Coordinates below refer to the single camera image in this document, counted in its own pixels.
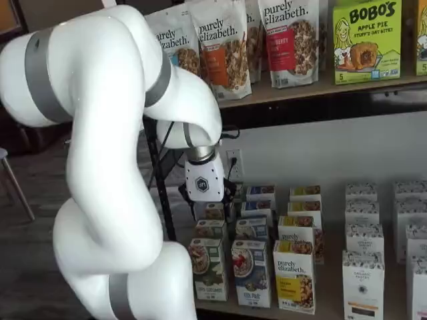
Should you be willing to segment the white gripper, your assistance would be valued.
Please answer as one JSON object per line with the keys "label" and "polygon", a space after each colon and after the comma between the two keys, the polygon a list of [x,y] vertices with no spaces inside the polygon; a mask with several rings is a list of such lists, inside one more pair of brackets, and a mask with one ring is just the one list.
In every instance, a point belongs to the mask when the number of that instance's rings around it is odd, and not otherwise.
{"label": "white gripper", "polygon": [[185,183],[178,187],[183,200],[188,204],[191,216],[196,221],[195,202],[221,202],[224,205],[224,216],[228,223],[234,218],[231,204],[236,194],[237,185],[224,179],[224,166],[220,158],[213,158],[204,164],[194,165],[185,162]]}

